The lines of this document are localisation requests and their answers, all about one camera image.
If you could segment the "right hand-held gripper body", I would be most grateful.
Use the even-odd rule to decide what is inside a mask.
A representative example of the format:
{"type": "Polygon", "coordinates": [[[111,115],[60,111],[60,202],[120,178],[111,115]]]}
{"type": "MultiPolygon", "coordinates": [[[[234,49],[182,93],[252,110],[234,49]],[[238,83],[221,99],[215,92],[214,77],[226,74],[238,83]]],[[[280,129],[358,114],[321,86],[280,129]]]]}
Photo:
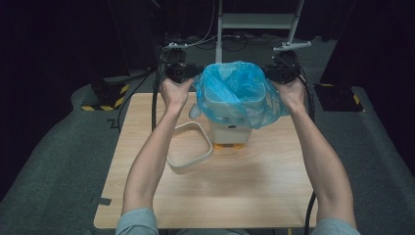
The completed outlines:
{"type": "Polygon", "coordinates": [[[276,47],[274,51],[276,55],[272,57],[273,63],[266,65],[271,70],[271,80],[286,84],[296,78],[300,78],[303,75],[302,67],[298,61],[297,49],[309,47],[310,42],[306,43],[283,43],[281,46],[276,47]]]}

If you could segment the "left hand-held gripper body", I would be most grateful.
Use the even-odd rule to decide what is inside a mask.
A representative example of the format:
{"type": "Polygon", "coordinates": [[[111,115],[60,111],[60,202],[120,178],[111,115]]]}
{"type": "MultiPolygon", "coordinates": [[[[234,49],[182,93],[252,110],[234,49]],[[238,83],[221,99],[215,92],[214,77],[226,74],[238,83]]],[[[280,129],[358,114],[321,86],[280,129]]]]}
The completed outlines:
{"type": "Polygon", "coordinates": [[[178,45],[177,43],[169,43],[164,47],[165,62],[164,69],[168,78],[176,83],[180,83],[185,75],[186,70],[186,45],[178,45]]]}

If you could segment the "blue plastic trash bag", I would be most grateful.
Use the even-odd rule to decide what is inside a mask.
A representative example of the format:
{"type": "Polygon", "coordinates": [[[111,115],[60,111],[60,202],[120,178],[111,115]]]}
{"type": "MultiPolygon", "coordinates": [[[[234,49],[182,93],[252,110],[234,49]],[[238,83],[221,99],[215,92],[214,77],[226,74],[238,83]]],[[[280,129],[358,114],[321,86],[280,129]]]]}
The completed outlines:
{"type": "Polygon", "coordinates": [[[289,114],[272,83],[253,63],[211,64],[195,88],[199,110],[216,123],[259,129],[289,114]]]}

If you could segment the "person's right hand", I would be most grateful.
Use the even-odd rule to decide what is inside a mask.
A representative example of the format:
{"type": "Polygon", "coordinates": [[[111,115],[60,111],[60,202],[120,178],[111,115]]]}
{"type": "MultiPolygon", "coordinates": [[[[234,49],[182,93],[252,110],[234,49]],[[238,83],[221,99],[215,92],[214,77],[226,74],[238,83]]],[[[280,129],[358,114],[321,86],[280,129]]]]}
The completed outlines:
{"type": "Polygon", "coordinates": [[[298,78],[286,84],[277,82],[272,82],[272,84],[280,94],[281,100],[290,114],[306,112],[304,104],[306,96],[305,87],[298,78]]]}

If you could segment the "person's left hand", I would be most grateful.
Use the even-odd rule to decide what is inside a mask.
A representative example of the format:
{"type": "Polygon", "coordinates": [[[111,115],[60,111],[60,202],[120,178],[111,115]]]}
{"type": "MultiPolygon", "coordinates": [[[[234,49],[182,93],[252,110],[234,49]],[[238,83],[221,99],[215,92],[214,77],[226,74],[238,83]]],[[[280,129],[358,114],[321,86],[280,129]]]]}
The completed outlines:
{"type": "Polygon", "coordinates": [[[182,111],[193,82],[193,78],[183,83],[176,83],[170,78],[166,78],[161,83],[161,96],[169,113],[179,114],[182,111]]]}

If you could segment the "white metal stand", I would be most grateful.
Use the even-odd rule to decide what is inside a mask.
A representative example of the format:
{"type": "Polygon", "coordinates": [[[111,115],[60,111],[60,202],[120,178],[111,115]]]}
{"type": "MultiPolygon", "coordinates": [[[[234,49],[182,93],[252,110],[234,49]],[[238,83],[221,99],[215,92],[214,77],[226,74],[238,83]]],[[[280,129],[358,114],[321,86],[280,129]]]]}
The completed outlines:
{"type": "Polygon", "coordinates": [[[287,29],[289,31],[288,39],[282,42],[280,46],[274,47],[274,52],[309,47],[311,45],[310,41],[303,43],[294,42],[303,4],[304,0],[299,0],[296,10],[290,14],[224,13],[222,7],[223,0],[218,0],[215,61],[217,63],[222,62],[223,29],[287,29]]]}

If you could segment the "black base with hazard stripes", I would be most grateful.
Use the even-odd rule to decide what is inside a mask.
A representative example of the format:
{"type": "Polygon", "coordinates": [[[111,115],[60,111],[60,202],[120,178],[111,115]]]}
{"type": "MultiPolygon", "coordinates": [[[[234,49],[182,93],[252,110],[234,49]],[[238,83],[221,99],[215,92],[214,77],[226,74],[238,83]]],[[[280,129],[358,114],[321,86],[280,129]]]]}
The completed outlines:
{"type": "Polygon", "coordinates": [[[87,112],[117,110],[122,105],[128,88],[129,85],[125,83],[93,86],[93,99],[82,102],[80,107],[87,112]]]}
{"type": "Polygon", "coordinates": [[[360,99],[350,87],[335,86],[333,84],[315,84],[314,90],[326,112],[363,112],[360,99]]]}

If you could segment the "person's left grey sleeve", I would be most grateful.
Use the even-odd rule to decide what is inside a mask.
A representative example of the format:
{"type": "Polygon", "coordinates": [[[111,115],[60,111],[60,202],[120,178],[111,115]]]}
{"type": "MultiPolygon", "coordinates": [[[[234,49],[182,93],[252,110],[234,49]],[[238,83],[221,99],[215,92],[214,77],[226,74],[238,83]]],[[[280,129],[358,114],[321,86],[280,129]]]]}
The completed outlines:
{"type": "Polygon", "coordinates": [[[117,223],[115,235],[159,235],[154,212],[148,208],[126,212],[117,223]]]}

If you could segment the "person's grey sleeve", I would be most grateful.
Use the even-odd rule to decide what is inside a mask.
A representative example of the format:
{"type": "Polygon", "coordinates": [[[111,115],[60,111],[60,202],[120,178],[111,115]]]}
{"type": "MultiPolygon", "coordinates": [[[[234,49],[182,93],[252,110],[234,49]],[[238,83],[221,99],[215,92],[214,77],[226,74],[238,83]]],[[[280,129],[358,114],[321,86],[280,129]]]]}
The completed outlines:
{"type": "Polygon", "coordinates": [[[328,218],[317,222],[310,235],[361,235],[360,232],[347,222],[328,218]]]}
{"type": "Polygon", "coordinates": [[[148,208],[126,212],[117,223],[115,235],[159,235],[154,212],[148,208]]]}

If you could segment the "person's right grey sleeve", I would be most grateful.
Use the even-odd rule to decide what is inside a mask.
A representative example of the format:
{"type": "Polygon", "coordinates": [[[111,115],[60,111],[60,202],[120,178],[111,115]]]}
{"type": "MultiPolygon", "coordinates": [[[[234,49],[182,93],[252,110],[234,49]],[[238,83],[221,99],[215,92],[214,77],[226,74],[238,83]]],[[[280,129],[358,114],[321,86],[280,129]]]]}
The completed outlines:
{"type": "Polygon", "coordinates": [[[317,222],[310,235],[361,235],[360,232],[347,222],[328,218],[317,222]]]}

